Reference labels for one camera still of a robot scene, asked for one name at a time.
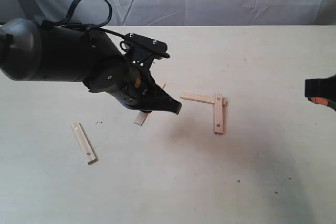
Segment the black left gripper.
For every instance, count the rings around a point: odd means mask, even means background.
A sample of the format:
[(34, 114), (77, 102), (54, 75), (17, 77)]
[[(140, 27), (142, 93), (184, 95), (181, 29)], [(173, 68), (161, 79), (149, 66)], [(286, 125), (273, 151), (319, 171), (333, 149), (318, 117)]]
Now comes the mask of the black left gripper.
[(131, 65), (112, 88), (112, 96), (124, 107), (139, 111), (163, 111), (179, 114), (182, 103), (160, 88), (148, 71)]

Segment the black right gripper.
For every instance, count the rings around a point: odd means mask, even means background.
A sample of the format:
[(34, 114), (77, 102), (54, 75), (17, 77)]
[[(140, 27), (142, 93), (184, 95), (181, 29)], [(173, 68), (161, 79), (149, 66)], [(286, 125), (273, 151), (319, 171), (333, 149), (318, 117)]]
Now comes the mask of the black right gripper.
[(335, 109), (335, 75), (327, 78), (306, 79), (304, 96), (312, 103)]

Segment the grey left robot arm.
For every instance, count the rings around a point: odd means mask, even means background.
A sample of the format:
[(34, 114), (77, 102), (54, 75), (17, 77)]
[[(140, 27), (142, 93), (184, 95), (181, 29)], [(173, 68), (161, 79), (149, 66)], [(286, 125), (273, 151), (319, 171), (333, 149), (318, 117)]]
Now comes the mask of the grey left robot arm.
[(1, 26), (1, 71), (14, 81), (81, 82), (130, 110), (178, 114), (182, 104), (150, 73), (155, 59), (169, 57), (167, 44), (130, 33), (116, 46), (110, 35), (103, 28), (13, 19)]

